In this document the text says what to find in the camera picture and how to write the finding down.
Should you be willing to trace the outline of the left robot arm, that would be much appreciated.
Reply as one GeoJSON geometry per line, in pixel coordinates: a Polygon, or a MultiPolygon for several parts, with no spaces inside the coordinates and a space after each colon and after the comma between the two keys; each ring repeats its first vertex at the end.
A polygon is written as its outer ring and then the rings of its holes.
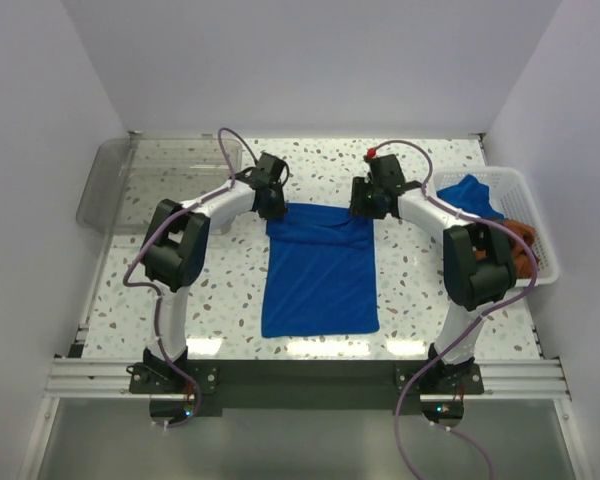
{"type": "Polygon", "coordinates": [[[186,367],[186,305],[203,270],[211,231],[249,212],[264,220],[283,218],[287,208],[282,177],[288,174],[286,161],[263,153],[254,166],[231,171],[225,183],[207,194],[183,202],[165,199],[157,205],[123,285],[156,294],[152,339],[142,364],[165,392],[195,383],[186,367]]]}

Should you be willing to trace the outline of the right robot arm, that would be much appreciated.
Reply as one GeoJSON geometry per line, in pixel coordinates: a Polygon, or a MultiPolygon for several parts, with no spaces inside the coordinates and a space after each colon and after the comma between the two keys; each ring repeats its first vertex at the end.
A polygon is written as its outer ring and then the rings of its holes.
{"type": "Polygon", "coordinates": [[[380,220],[390,215],[430,234],[442,245],[443,285],[450,299],[440,334],[428,361],[409,380],[421,390],[448,392],[471,372],[482,329],[477,309],[502,300],[517,281],[509,237],[495,223],[484,223],[427,194],[418,181],[405,179],[398,158],[364,157],[369,172],[352,182],[349,213],[380,220]]]}

